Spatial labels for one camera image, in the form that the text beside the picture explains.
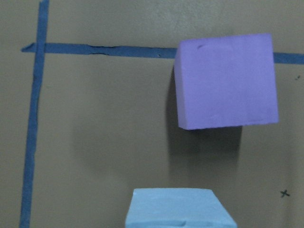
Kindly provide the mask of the purple foam block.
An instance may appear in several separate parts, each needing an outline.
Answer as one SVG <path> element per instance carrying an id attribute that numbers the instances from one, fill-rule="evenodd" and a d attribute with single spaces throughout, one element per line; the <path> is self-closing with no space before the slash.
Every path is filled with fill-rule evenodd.
<path id="1" fill-rule="evenodd" d="M 273 44 L 268 33 L 181 41 L 174 78 L 182 129 L 279 121 Z"/>

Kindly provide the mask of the light blue foam block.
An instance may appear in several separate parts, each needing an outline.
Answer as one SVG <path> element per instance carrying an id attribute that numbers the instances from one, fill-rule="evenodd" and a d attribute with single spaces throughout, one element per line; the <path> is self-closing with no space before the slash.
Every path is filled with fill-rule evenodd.
<path id="1" fill-rule="evenodd" d="M 197 188 L 134 189 L 127 228 L 236 228 L 212 190 Z"/>

